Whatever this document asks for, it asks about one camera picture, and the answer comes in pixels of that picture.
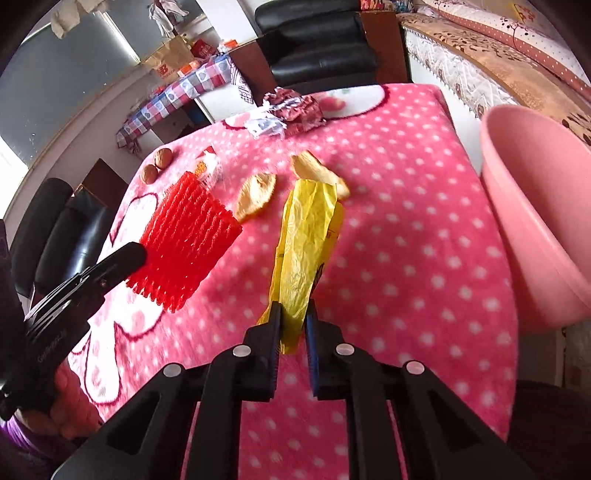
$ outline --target person's hand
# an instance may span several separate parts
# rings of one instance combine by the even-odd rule
[[[17,410],[18,420],[33,433],[62,435],[68,440],[89,437],[98,430],[102,421],[96,407],[90,403],[80,387],[80,379],[70,369],[67,360],[56,371],[57,399],[50,416],[41,412]]]

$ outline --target paper bag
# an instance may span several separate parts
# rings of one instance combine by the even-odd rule
[[[285,203],[269,306],[258,321],[268,322],[271,303],[281,302],[282,353],[297,350],[310,295],[335,247],[343,215],[335,186],[313,180],[298,180]]]
[[[183,38],[174,37],[145,59],[144,64],[165,79],[193,60],[193,54]]]

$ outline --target checkered tablecloth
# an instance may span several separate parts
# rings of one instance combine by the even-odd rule
[[[117,132],[119,148],[130,147],[135,140],[152,128],[158,121],[175,110],[227,83],[237,85],[245,102],[253,103],[252,93],[244,77],[230,59],[230,55],[213,57],[207,64],[190,72],[185,78],[171,83],[160,95],[150,100],[138,112],[131,115]]]

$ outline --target plastic bag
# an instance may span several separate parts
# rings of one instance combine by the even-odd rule
[[[344,209],[334,185],[298,180],[283,210],[281,236],[269,290],[269,306],[258,323],[269,321],[270,305],[281,302],[281,352],[295,353],[310,295],[339,237]]]

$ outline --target plastic wrapper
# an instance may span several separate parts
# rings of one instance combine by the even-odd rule
[[[211,145],[197,157],[194,174],[208,190],[223,178],[222,161]]]
[[[285,203],[269,307],[258,321],[259,324],[268,322],[271,302],[281,302],[284,311],[282,353],[297,350],[310,295],[335,247],[343,216],[343,206],[336,199],[336,187],[326,183],[298,180]]]

